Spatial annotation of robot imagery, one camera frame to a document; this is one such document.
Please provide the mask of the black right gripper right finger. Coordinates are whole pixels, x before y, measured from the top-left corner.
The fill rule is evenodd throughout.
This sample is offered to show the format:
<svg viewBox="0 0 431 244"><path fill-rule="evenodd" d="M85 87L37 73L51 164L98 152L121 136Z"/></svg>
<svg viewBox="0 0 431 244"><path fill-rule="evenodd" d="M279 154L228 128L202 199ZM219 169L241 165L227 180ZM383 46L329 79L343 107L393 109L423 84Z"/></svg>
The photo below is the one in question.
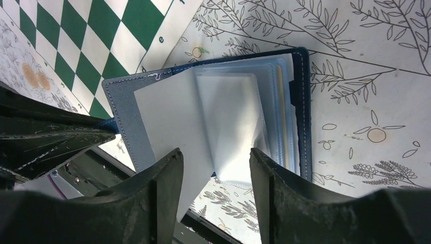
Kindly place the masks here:
<svg viewBox="0 0 431 244"><path fill-rule="evenodd" d="M430 243L430 190L382 189L352 198L250 154L263 243Z"/></svg>

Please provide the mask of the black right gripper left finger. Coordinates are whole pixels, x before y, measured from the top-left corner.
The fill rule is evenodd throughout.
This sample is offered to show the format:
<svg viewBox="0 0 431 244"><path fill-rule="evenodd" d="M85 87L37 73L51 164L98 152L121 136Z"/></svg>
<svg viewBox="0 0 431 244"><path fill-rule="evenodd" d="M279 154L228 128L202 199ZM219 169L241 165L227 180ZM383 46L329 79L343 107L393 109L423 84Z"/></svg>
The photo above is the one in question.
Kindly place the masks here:
<svg viewBox="0 0 431 244"><path fill-rule="evenodd" d="M183 170L176 148L91 197L1 191L1 243L171 243Z"/></svg>

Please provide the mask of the blue leather card holder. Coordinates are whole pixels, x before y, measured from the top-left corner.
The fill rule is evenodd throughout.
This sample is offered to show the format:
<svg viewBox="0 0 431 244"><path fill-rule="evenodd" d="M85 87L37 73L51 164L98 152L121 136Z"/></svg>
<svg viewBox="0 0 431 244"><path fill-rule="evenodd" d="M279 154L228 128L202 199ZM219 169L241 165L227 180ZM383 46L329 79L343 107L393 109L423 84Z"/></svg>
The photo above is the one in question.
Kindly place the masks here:
<svg viewBox="0 0 431 244"><path fill-rule="evenodd" d="M181 220L210 177L250 187L253 147L311 180L310 55L303 47L216 58L129 76L102 88L141 172L179 148Z"/></svg>

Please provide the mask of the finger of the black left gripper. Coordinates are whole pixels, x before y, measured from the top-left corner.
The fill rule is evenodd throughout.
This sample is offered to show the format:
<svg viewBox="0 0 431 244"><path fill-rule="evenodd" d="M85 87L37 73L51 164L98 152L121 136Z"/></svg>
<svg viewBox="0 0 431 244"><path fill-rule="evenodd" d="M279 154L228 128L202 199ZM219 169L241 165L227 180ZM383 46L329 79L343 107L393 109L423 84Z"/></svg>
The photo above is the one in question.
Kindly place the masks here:
<svg viewBox="0 0 431 244"><path fill-rule="evenodd" d="M46 175L94 146L115 139L102 119L69 112L1 84L1 179Z"/></svg>

